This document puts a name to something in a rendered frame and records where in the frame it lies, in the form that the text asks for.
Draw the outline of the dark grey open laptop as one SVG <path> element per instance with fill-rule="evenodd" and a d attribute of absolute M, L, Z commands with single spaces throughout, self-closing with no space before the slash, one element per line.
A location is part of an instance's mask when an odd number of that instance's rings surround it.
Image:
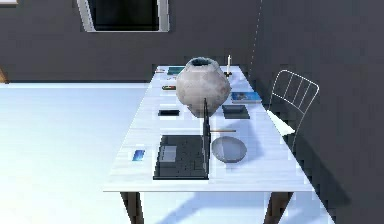
<path fill-rule="evenodd" d="M 202 135 L 163 135 L 154 180 L 208 180 L 211 132 L 207 99 L 203 104 Z"/>

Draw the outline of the large pale round vase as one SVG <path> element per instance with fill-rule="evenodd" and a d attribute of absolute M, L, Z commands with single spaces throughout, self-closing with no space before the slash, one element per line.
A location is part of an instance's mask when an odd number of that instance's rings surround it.
<path fill-rule="evenodd" d="M 211 58 L 192 58 L 176 78 L 177 98 L 197 118 L 204 117 L 204 102 L 212 116 L 230 92 L 228 78 Z"/>

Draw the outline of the grey round bowl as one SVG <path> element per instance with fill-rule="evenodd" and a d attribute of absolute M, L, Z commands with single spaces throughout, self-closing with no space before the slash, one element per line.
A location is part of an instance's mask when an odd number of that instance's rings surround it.
<path fill-rule="evenodd" d="M 212 142 L 211 151 L 223 163 L 237 163 L 245 157 L 247 147 L 237 138 L 222 136 Z"/>

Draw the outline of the blue book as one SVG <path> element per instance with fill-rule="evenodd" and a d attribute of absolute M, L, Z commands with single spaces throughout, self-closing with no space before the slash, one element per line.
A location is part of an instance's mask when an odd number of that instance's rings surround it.
<path fill-rule="evenodd" d="M 232 92 L 231 100 L 233 103 L 261 103 L 262 99 L 257 92 Z"/>

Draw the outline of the white candle on black holder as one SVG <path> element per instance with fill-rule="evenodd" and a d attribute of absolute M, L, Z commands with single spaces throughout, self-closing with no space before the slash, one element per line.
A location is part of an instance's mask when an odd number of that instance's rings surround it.
<path fill-rule="evenodd" d="M 230 75 L 232 75 L 231 71 L 230 71 L 230 67 L 231 67 L 231 55 L 228 55 L 227 57 L 227 66 L 226 66 L 226 71 L 224 72 L 225 76 L 226 77 L 229 77 Z"/>

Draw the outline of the white table with brown legs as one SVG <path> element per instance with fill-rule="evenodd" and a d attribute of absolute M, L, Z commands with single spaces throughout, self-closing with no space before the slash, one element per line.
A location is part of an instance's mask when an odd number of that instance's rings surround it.
<path fill-rule="evenodd" d="M 312 187 L 289 147 L 260 104 L 249 105 L 249 119 L 226 119 L 217 111 L 213 138 L 241 140 L 247 153 L 240 162 L 210 161 L 208 180 L 154 180 L 153 174 L 163 135 L 202 135 L 202 119 L 181 104 L 173 90 L 176 75 L 170 66 L 155 73 L 130 125 L 104 186 L 107 192 L 137 192 L 141 196 L 145 224 L 262 224 L 273 192 L 304 192 Z M 179 110 L 179 116 L 158 116 L 159 110 Z M 133 161 L 144 150 L 142 161 Z"/>

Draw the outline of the white framed dark window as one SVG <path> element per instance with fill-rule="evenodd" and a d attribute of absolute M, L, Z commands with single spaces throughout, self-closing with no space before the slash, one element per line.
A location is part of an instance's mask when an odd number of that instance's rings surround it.
<path fill-rule="evenodd" d="M 86 32 L 169 32 L 169 0 L 76 0 Z"/>

